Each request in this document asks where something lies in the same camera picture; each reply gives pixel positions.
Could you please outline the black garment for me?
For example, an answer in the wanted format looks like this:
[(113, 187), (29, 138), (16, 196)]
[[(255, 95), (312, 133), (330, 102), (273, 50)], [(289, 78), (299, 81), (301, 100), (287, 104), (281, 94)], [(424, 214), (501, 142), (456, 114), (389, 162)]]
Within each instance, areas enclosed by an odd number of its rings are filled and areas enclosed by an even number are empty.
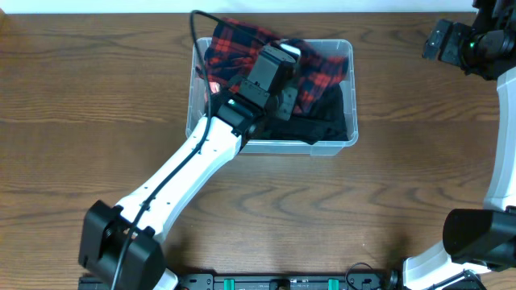
[(292, 115), (289, 121), (269, 120), (255, 139), (293, 140), (314, 145), (319, 141), (348, 141), (339, 85), (326, 89), (306, 116)]

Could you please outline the red navy plaid shirt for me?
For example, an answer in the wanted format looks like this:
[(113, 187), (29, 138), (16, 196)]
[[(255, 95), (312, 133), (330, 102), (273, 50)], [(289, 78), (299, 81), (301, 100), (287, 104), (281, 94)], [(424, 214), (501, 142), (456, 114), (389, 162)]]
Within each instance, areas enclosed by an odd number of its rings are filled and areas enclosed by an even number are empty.
[(293, 114), (325, 118), (332, 109), (343, 108), (340, 82), (347, 75), (349, 59), (346, 56), (324, 56), (305, 40), (282, 39), (263, 27), (236, 19), (224, 20), (233, 28), (217, 25), (204, 53), (210, 82), (225, 85), (236, 75), (249, 74), (265, 44), (288, 44), (301, 51), (298, 96)]

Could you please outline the pink shirt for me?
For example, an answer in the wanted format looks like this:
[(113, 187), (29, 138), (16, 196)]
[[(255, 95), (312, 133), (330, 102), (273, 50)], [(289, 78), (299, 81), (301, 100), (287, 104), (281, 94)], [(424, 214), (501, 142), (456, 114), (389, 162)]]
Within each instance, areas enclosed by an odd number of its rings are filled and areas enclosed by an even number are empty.
[(206, 93), (205, 93), (205, 99), (207, 102), (210, 100), (210, 96), (212, 94), (218, 93), (221, 88), (221, 85), (216, 81), (210, 81), (208, 83), (208, 85), (209, 85), (208, 89), (206, 90)]

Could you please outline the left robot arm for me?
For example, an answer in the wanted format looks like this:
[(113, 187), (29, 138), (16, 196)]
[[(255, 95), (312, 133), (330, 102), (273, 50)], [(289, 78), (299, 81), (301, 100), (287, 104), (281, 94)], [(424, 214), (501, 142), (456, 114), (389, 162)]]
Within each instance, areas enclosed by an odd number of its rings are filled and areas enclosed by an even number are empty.
[(78, 262), (112, 289), (174, 289), (161, 245), (182, 210), (274, 118), (290, 118), (301, 51), (265, 45), (247, 76), (210, 93), (205, 114), (173, 156), (133, 193), (87, 211)]

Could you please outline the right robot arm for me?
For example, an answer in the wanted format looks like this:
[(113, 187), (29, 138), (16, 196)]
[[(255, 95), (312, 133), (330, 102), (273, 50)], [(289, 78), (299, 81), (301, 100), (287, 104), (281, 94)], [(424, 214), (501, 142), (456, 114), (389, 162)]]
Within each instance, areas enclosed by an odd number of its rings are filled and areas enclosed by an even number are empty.
[(489, 187), (479, 209), (454, 209), (442, 238), (402, 263), (392, 289), (482, 289), (481, 275), (515, 267), (515, 3), (475, 0), (471, 24), (441, 19), (422, 56), (495, 81), (499, 119)]

